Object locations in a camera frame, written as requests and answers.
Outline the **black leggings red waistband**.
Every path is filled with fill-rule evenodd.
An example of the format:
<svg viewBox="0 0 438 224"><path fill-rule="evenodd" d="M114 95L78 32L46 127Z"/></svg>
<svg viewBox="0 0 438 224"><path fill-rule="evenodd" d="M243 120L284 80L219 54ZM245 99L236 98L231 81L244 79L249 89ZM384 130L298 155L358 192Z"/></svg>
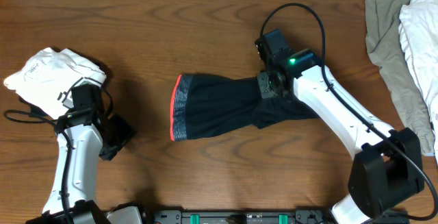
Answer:
<svg viewBox="0 0 438 224"><path fill-rule="evenodd" d="M256 77L181 74L170 100L170 139L209 138L249 125L263 129L286 120L316 118L297 99L264 99Z"/></svg>

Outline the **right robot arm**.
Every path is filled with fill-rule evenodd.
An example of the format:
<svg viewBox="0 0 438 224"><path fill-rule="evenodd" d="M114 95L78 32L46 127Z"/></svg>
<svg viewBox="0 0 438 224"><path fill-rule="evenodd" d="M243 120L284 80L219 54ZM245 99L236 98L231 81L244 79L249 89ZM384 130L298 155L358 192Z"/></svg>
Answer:
<svg viewBox="0 0 438 224"><path fill-rule="evenodd" d="M364 108L312 50L260 49L264 95L296 99L312 109L352 157L348 194L331 208L337 223L367 223L423 191L418 137L396 131Z"/></svg>

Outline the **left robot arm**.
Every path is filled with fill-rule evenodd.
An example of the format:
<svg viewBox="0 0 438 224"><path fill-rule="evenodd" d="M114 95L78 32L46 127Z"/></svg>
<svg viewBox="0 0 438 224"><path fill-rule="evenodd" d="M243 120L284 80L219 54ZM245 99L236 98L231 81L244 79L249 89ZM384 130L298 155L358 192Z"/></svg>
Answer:
<svg viewBox="0 0 438 224"><path fill-rule="evenodd" d="M106 212L96 204L96 172L99 159L112 160L135 134L121 117L110 123L114 135L105 137L95 124L82 121L57 124L59 155L55 179L42 215L28 223L143 223L140 207L126 203Z"/></svg>

